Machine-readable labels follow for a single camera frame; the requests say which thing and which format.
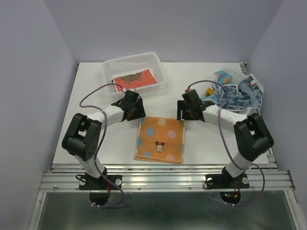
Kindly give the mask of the red bear towel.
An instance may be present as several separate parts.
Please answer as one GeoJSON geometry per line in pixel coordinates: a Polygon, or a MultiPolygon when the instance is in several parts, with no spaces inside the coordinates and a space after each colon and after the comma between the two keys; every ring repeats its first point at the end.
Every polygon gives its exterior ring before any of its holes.
{"type": "Polygon", "coordinates": [[[137,73],[128,74],[121,77],[115,77],[112,80],[112,83],[116,84],[112,86],[114,92],[120,92],[121,87],[126,89],[137,89],[140,87],[157,84],[158,81],[151,72],[151,70],[145,69],[137,73]]]}

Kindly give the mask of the orange polka dot towel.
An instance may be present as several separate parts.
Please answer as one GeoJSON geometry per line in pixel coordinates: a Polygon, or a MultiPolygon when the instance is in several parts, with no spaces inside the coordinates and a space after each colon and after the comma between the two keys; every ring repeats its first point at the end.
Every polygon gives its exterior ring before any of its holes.
{"type": "Polygon", "coordinates": [[[134,159],[181,164],[184,156],[184,135],[183,120],[144,117],[140,122],[134,159]]]}

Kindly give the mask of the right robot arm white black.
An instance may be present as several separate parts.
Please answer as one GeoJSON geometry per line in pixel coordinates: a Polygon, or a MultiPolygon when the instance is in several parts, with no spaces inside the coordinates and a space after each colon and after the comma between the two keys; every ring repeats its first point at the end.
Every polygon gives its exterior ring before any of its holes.
{"type": "Polygon", "coordinates": [[[219,131],[227,129],[236,138],[238,152],[222,169],[220,174],[206,175],[204,188],[234,189],[238,186],[249,188],[246,171],[261,154],[267,152],[274,140],[262,117],[253,113],[243,115],[222,109],[212,102],[203,102],[195,90],[182,95],[177,101],[177,119],[192,121],[200,120],[216,124],[219,131]]]}

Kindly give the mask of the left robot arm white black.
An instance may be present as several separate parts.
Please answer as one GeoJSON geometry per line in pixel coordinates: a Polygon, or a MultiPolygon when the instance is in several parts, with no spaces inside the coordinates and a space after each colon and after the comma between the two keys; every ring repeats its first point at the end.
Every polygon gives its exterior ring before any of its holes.
{"type": "Polygon", "coordinates": [[[77,113],[73,116],[64,135],[62,148],[78,160],[85,170],[84,175],[76,176],[81,190],[119,189],[116,177],[107,178],[107,169],[98,159],[101,142],[106,128],[125,120],[131,121],[146,117],[143,100],[137,92],[127,90],[124,97],[106,109],[90,115],[77,113]]]}

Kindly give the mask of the yellow patterned towel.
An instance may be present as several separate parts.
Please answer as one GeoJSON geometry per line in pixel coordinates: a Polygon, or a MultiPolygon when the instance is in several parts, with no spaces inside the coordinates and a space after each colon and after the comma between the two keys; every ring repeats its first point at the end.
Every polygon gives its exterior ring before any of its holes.
{"type": "Polygon", "coordinates": [[[209,96],[212,96],[212,95],[215,95],[215,88],[214,87],[209,87],[207,89],[207,91],[205,92],[204,97],[209,97],[209,96]]]}

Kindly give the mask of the white perforated basket left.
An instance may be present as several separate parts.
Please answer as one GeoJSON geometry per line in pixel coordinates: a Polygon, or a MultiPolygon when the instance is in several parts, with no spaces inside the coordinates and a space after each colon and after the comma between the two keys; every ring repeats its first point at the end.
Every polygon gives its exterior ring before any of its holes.
{"type": "Polygon", "coordinates": [[[103,62],[102,76],[109,95],[119,98],[121,88],[135,89],[145,94],[159,90],[165,85],[166,76],[156,53],[142,53],[103,62]]]}

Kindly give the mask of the light blue orange towel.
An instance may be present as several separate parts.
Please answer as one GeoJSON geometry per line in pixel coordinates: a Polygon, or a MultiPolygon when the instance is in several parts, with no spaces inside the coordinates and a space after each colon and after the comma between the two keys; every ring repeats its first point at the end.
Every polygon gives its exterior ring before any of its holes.
{"type": "Polygon", "coordinates": [[[233,77],[226,71],[220,70],[214,73],[216,81],[221,85],[233,84],[233,77]]]}

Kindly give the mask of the aluminium rail frame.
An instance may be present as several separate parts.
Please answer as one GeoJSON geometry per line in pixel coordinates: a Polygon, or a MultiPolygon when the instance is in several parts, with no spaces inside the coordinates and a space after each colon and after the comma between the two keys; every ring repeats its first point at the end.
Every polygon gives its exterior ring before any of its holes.
{"type": "MultiPolygon", "coordinates": [[[[222,165],[109,164],[107,169],[110,175],[122,175],[125,193],[202,192],[205,176],[219,173],[222,165]]],[[[262,169],[266,179],[265,189],[285,193],[295,227],[305,230],[307,223],[295,199],[290,172],[281,171],[274,162],[262,165],[262,169]]],[[[79,192],[75,175],[83,172],[83,168],[77,164],[53,164],[51,170],[43,174],[29,229],[38,228],[47,193],[79,192]]]]}

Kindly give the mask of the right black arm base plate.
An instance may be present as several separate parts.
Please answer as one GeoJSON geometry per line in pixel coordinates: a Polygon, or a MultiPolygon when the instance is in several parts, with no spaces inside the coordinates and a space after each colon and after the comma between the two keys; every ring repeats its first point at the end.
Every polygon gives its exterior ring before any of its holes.
{"type": "Polygon", "coordinates": [[[232,178],[224,174],[207,174],[206,180],[203,184],[204,189],[247,189],[249,188],[249,180],[245,173],[242,175],[232,178]]]}

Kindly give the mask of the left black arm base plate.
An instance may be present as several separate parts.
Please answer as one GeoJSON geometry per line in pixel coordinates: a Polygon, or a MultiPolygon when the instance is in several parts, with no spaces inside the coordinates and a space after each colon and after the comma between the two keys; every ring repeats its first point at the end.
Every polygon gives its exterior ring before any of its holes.
{"type": "Polygon", "coordinates": [[[100,178],[93,178],[87,174],[78,174],[75,178],[79,181],[79,190],[118,190],[114,185],[107,185],[107,181],[100,178]]]}

